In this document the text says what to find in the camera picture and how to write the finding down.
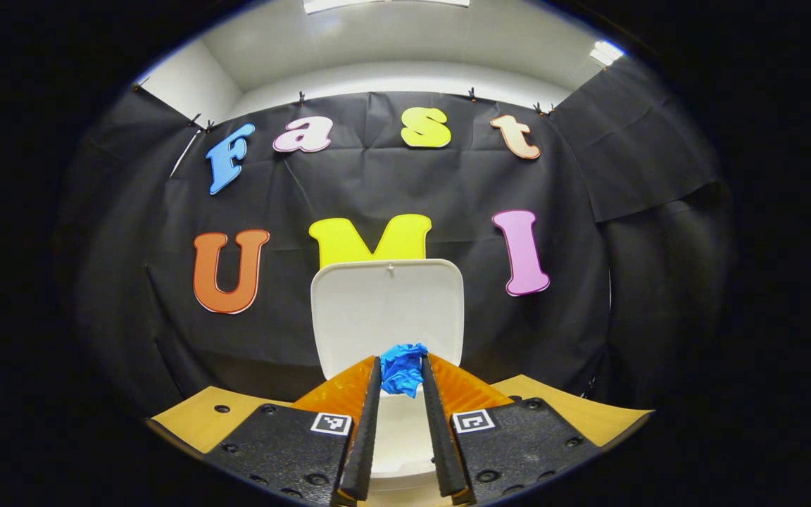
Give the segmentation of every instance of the white ceiling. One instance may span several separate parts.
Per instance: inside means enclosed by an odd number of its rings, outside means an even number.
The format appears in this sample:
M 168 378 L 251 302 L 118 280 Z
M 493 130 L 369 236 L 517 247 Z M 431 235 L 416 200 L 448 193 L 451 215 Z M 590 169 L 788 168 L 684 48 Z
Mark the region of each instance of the white ceiling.
M 306 14 L 270 0 L 203 35 L 243 93 L 283 78 L 355 63 L 450 61 L 499 68 L 576 90 L 601 68 L 598 36 L 537 0 L 470 7 L 387 1 Z

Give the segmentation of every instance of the blue letter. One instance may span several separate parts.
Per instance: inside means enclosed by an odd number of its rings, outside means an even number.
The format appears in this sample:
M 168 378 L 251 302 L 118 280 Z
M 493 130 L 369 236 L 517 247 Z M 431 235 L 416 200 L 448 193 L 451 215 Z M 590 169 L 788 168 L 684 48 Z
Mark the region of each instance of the blue letter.
M 212 187 L 208 193 L 215 195 L 235 177 L 239 176 L 238 165 L 234 165 L 234 158 L 241 161 L 246 155 L 246 140 L 240 139 L 255 132 L 255 125 L 245 124 L 231 134 L 227 139 L 218 142 L 206 154 L 206 158 L 212 161 Z

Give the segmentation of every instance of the white wall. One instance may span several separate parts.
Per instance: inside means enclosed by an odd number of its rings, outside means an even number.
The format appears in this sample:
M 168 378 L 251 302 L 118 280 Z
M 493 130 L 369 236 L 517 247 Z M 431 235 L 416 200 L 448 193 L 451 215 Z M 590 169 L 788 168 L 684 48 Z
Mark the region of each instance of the white wall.
M 389 61 L 328 68 L 285 78 L 245 93 L 223 118 L 237 118 L 268 107 L 319 96 L 370 91 L 431 91 L 467 95 L 474 87 L 479 99 L 492 99 L 528 108 L 540 103 L 549 111 L 570 91 L 532 77 L 495 68 L 438 61 Z
M 228 118 L 228 112 L 242 96 L 234 80 L 215 60 L 202 39 L 171 54 L 137 82 L 187 118 L 202 113 L 196 124 L 206 126 Z

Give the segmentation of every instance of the screw hole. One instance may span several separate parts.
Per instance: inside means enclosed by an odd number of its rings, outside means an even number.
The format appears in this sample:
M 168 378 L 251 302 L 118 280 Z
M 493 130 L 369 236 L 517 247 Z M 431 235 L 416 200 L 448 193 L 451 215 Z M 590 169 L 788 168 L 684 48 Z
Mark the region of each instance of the screw hole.
M 314 484 L 317 485 L 318 487 L 322 487 L 323 485 L 327 484 L 327 477 L 321 474 L 306 475 L 306 481 L 308 481 L 309 484 Z
M 484 470 L 477 474 L 477 481 L 478 482 L 493 482 L 499 478 L 499 472 L 496 470 Z

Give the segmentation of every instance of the colorful foam letter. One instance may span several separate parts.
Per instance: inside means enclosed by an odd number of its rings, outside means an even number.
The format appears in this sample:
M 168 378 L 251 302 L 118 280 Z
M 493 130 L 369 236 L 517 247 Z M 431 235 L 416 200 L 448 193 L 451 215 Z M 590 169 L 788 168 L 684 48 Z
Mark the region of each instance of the colorful foam letter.
M 374 253 L 358 235 L 347 218 L 319 220 L 308 228 L 318 240 L 321 267 L 333 263 L 424 259 L 425 235 L 431 230 L 431 219 L 424 215 L 397 215 L 390 219 Z
M 239 176 L 238 165 L 234 165 L 234 158 L 241 161 L 246 155 L 246 140 L 242 139 L 255 132 L 255 125 L 245 124 L 230 134 L 227 139 L 218 142 L 206 153 L 206 158 L 212 161 L 212 187 L 208 193 L 215 195 L 223 187 Z
M 287 130 L 277 136 L 274 140 L 274 149 L 276 151 L 322 151 L 324 148 L 331 145 L 331 140 L 328 136 L 331 134 L 331 129 L 334 128 L 334 122 L 324 116 L 308 116 L 308 118 L 299 118 L 287 124 Z
M 258 291 L 258 258 L 261 245 L 268 242 L 268 231 L 253 229 L 242 231 L 236 237 L 239 245 L 239 281 L 233 292 L 218 289 L 218 253 L 227 244 L 221 233 L 197 235 L 196 265 L 193 269 L 193 292 L 207 311 L 215 313 L 239 313 L 250 307 Z
M 424 148 L 442 148 L 453 138 L 453 133 L 446 128 L 446 115 L 440 109 L 429 107 L 410 107 L 403 111 L 401 134 L 409 146 Z
M 525 134 L 531 134 L 531 128 L 525 124 L 519 124 L 515 121 L 515 116 L 502 115 L 499 118 L 493 118 L 490 120 L 490 125 L 495 126 L 495 128 L 499 129 L 499 132 L 503 133 L 505 145 L 509 147 L 513 154 L 529 160 L 534 160 L 534 158 L 540 156 L 540 148 L 531 146 L 524 138 Z
M 503 231 L 509 250 L 512 279 L 505 285 L 510 296 L 541 292 L 550 286 L 550 277 L 540 270 L 540 258 L 534 244 L 531 225 L 537 221 L 527 209 L 511 209 L 493 215 L 493 223 Z

